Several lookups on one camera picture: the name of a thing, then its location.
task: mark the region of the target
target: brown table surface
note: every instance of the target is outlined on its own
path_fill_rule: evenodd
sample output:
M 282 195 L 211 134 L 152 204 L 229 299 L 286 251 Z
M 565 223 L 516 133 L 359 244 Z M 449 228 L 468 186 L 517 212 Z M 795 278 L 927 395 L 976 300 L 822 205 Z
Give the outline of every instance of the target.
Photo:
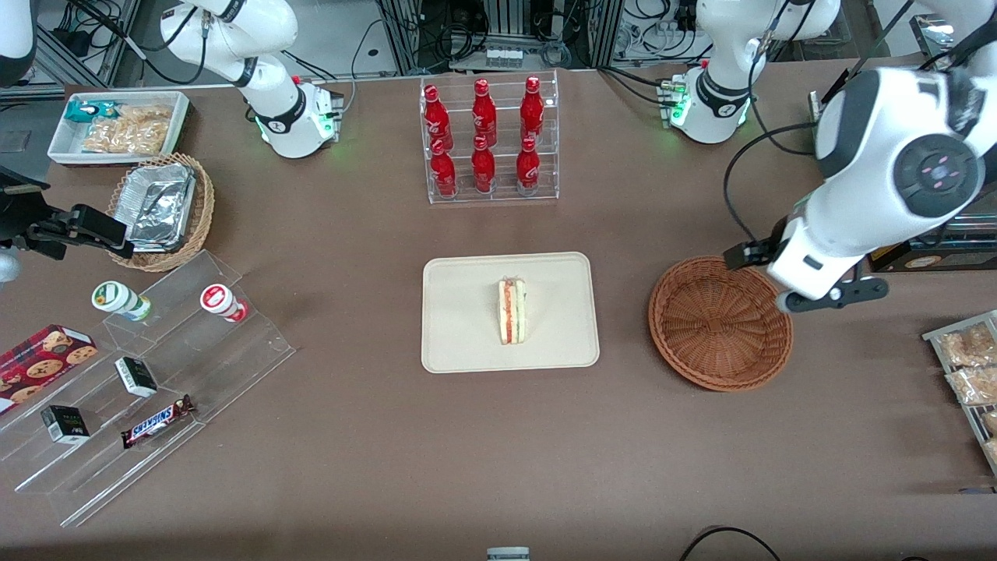
M 768 68 L 769 126 L 800 121 L 842 67 Z M 206 246 L 300 350 L 81 528 L 0 486 L 0 558 L 480 560 L 521 544 L 536 561 L 669 560 L 733 524 L 784 559 L 992 559 L 997 497 L 955 494 L 988 469 L 919 335 L 997 306 L 993 276 L 891 276 L 887 300 L 796 316 L 768 385 L 702 390 L 654 348 L 647 296 L 680 260 L 742 240 L 721 178 L 758 128 L 697 145 L 595 72 L 559 78 L 561 199 L 486 209 L 427 203 L 418 80 L 363 83 L 342 142 L 301 161 L 260 141 L 235 90 L 189 90 L 180 148 L 217 192 Z M 104 208 L 121 174 L 53 166 L 49 200 Z M 763 144 L 732 187 L 765 232 L 819 181 Z M 592 263 L 594 366 L 423 370 L 427 261 L 563 251 Z M 0 292 L 5 348 L 99 322 L 100 281 L 160 277 L 93 249 L 23 263 Z M 737 536 L 694 558 L 725 552 L 766 558 Z

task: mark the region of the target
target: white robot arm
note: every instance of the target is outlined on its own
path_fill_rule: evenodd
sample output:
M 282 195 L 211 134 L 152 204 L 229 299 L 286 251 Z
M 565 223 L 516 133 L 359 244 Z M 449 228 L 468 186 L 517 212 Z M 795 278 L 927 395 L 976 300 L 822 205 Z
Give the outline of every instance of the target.
M 961 64 L 851 79 L 818 123 L 824 184 L 769 239 L 725 254 L 731 268 L 768 264 L 790 289 L 780 301 L 787 311 L 885 296 L 882 280 L 841 278 L 867 253 L 940 227 L 983 185 L 982 157 L 997 144 L 997 43 L 987 44 L 997 37 L 997 0 L 925 4 L 946 19 L 953 12 L 953 20 L 974 22 L 972 33 L 957 31 L 963 41 L 952 53 Z
M 263 140 L 277 154 L 302 158 L 338 138 L 342 98 L 296 84 L 273 56 L 298 34 L 297 18 L 284 0 L 189 0 L 163 12 L 160 31 L 164 40 L 176 34 L 169 49 L 178 58 L 203 61 L 242 92 Z
M 16 84 L 35 60 L 35 2 L 0 2 L 0 88 Z
M 705 144 L 731 138 L 748 110 L 749 77 L 754 82 L 765 67 L 768 42 L 817 37 L 839 9 L 840 0 L 699 0 L 696 21 L 713 40 L 713 54 L 705 69 L 674 78 L 685 92 L 670 125 Z

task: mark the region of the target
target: sandwich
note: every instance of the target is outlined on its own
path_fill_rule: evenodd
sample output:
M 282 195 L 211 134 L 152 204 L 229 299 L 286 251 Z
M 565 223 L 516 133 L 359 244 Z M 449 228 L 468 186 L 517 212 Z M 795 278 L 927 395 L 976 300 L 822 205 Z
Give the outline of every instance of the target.
M 498 330 L 502 344 L 526 340 L 526 283 L 522 279 L 502 279 L 498 283 Z

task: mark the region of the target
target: red bottle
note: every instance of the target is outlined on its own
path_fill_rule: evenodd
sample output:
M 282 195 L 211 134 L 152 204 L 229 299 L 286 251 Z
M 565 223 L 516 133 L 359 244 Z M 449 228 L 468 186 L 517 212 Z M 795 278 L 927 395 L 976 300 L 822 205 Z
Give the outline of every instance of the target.
M 433 158 L 430 159 L 430 169 L 433 170 L 433 183 L 436 184 L 440 197 L 452 199 L 457 196 L 457 171 L 454 169 L 454 161 L 444 150 L 443 139 L 433 141 L 431 150 Z
M 539 187 L 537 178 L 540 175 L 540 156 L 536 154 L 536 139 L 526 137 L 522 139 L 522 151 L 515 159 L 515 176 L 518 179 L 516 188 L 519 194 L 524 197 L 536 195 Z
M 430 146 L 433 141 L 442 140 L 444 150 L 454 148 L 454 136 L 450 134 L 450 115 L 440 102 L 440 90 L 430 84 L 423 90 L 426 96 L 426 128 L 430 132 Z
M 475 134 L 485 135 L 489 147 L 499 141 L 499 122 L 496 116 L 496 102 L 489 93 L 489 81 L 475 81 L 475 106 L 471 109 L 475 116 Z
M 526 78 L 526 95 L 519 106 L 519 132 L 522 138 L 539 138 L 543 131 L 543 98 L 540 97 L 540 79 Z
M 491 193 L 496 185 L 496 157 L 489 150 L 485 135 L 475 137 L 475 153 L 471 156 L 471 166 L 475 169 L 475 189 L 482 195 Z

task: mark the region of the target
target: beige tray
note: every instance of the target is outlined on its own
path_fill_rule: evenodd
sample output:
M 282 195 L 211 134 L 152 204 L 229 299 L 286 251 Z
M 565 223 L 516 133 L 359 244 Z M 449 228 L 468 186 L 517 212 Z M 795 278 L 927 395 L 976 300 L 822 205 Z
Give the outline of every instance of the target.
M 504 277 L 526 281 L 526 341 L 499 338 Z M 423 366 L 435 374 L 582 368 L 599 358 L 592 271 L 577 252 L 432 260 L 423 269 Z

